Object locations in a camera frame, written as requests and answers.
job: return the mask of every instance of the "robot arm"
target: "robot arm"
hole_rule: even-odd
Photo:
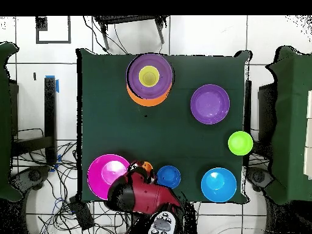
[[[182,207],[172,189],[151,183],[153,178],[150,163],[132,163],[111,185],[106,206],[115,211],[141,213],[132,234],[181,234],[183,215],[184,232],[197,234],[194,207],[189,203]]]

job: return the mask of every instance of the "blue bowl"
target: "blue bowl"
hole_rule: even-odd
[[[159,185],[176,188],[180,181],[180,171],[176,167],[166,165],[157,172],[157,183]]]
[[[228,169],[210,169],[202,178],[201,188],[204,196],[210,201],[227,202],[236,192],[236,179]]]

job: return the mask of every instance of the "floor tile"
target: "floor tile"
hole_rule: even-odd
[[[0,16],[0,42],[15,43],[15,17],[14,16]],[[12,55],[9,63],[15,63],[15,55]]]
[[[57,138],[77,138],[76,65],[17,64],[17,73],[18,128],[44,130],[44,78],[55,76],[59,82],[59,92],[56,93]],[[33,134],[34,132],[27,133],[29,137]]]
[[[124,234],[126,232],[126,223],[121,218],[121,215],[122,214],[117,214],[116,216],[107,214],[103,214],[101,216],[95,215],[94,222],[96,223],[96,226],[94,234],[112,234],[109,231],[100,228],[100,226],[111,230],[114,234]]]
[[[66,144],[66,141],[58,141],[57,145],[58,146],[62,146],[64,144]],[[58,148],[58,154],[63,155],[66,149],[66,146],[63,147],[59,147]],[[23,157],[29,159],[29,155],[22,155]],[[68,154],[65,154],[63,156],[63,161],[74,161],[73,158],[73,154],[71,151],[68,152]],[[19,160],[19,165],[20,164],[28,164],[29,163],[25,162],[25,161],[21,161]],[[65,183],[66,187],[67,187],[67,193],[68,193],[68,198],[67,201],[69,201],[69,198],[76,195],[77,194],[77,171],[72,169],[68,169],[63,165],[60,165],[58,167],[59,175],[61,177],[61,179],[63,180],[63,182]],[[26,213],[52,213],[54,205],[55,205],[55,198],[65,198],[65,193],[64,193],[64,187],[60,182],[60,178],[57,174],[57,171],[51,171],[49,172],[48,175],[48,180],[50,181],[50,183],[46,180],[43,183],[43,187],[38,190],[38,191],[34,191],[31,190],[29,193],[29,197],[27,199],[27,205],[26,205]]]
[[[197,234],[241,234],[241,218],[241,216],[200,215]]]
[[[265,68],[265,66],[250,66],[249,80],[252,81],[251,91],[251,119],[250,125],[252,129],[259,129],[259,87],[274,82],[273,75]],[[258,132],[252,130],[252,136],[258,139]]]
[[[9,78],[11,80],[16,80],[16,69],[14,64],[7,64],[6,69],[9,72]]]
[[[47,224],[50,223],[50,225],[44,226],[44,224],[42,223],[42,221],[38,218],[40,217],[44,222],[46,222]],[[63,220],[65,221],[65,224],[69,227],[69,228],[73,228],[75,226],[78,225],[78,221],[73,219],[74,216],[67,216],[70,219],[65,219],[63,218]],[[26,215],[26,224],[27,224],[27,229],[29,234],[70,234],[68,230],[62,230],[62,229],[67,229],[66,225],[62,222],[61,219],[57,220],[59,225],[58,225],[58,229],[55,228],[52,225],[53,220],[51,219],[50,215],[44,215],[44,214],[27,214]],[[93,229],[90,228],[89,229],[90,234],[93,234]],[[88,230],[84,230],[83,234],[89,234]],[[72,229],[70,230],[71,234],[82,234],[81,231],[81,227],[78,229]]]
[[[247,49],[250,63],[272,63],[276,49],[288,45],[308,54],[312,51],[311,26],[306,18],[283,15],[249,15]]]
[[[266,200],[263,193],[254,191],[248,181],[245,184],[245,192],[250,201],[243,205],[244,215],[266,215]]]
[[[101,44],[105,47],[104,39],[102,33],[99,31],[101,28],[99,24],[94,20],[95,25],[93,25],[93,30],[96,37],[93,38],[93,51],[97,54],[106,54]],[[141,54],[147,52],[154,53],[169,53],[169,17],[166,19],[167,27],[163,25],[163,38],[165,43],[161,48],[161,41],[158,34],[158,30],[154,19],[148,19],[145,21],[133,21],[130,23],[119,23],[116,24],[117,35],[120,42],[129,54]],[[113,24],[108,25],[107,35],[121,46],[115,32],[115,27]],[[111,39],[107,39],[109,50],[111,54],[125,54]]]
[[[240,204],[217,204],[217,203],[201,203],[194,204],[194,208],[200,215],[241,215]]]
[[[246,49],[246,15],[171,16],[171,55],[227,55]]]
[[[100,215],[103,213],[115,214],[115,211],[108,209],[103,202],[94,202],[94,213]]]
[[[39,32],[39,37],[52,39],[56,28],[63,34],[66,34],[67,29],[63,27],[64,17],[56,19],[48,16],[48,31]],[[88,25],[91,25],[91,17],[85,17]],[[74,63],[77,62],[76,48],[92,48],[92,31],[87,28],[82,16],[71,16],[71,44],[66,43],[49,43],[36,44],[36,24],[34,16],[17,17],[16,21],[17,38],[16,43],[19,47],[17,53],[18,63]],[[55,40],[63,39],[65,36],[55,36]]]
[[[243,234],[264,234],[266,228],[266,216],[244,216]]]

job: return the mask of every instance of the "blue tape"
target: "blue tape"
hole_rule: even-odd
[[[56,92],[59,93],[60,90],[59,90],[59,80],[55,80],[55,89],[56,89]]]
[[[58,161],[58,162],[61,162],[61,160],[62,160],[62,156],[61,156],[60,154],[58,154],[58,156],[57,156],[57,161]],[[55,168],[55,169],[57,169],[58,167],[59,167],[58,164],[55,164],[55,165],[54,165],[54,168]]]

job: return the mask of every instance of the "table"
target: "table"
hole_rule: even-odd
[[[174,192],[189,201],[209,202],[200,189],[203,175],[214,167],[227,168],[237,181],[229,202],[246,202],[240,191],[242,157],[229,151],[227,140],[243,128],[249,51],[234,57],[164,55],[174,69],[174,83],[167,99],[155,107],[140,106],[127,93],[126,70],[135,55],[77,51],[82,71],[82,200],[100,200],[87,183],[91,162],[103,154],[118,154],[130,162],[147,160],[155,171],[164,165],[177,167],[182,179]],[[230,98],[228,115],[215,125],[201,124],[190,110],[192,94],[208,83],[223,87]]]
[[[272,136],[272,174],[266,187],[279,205],[291,200],[312,201],[312,180],[303,174],[307,132],[308,91],[312,90],[312,55],[299,54],[290,46],[278,48],[268,66],[275,76],[277,124]]]

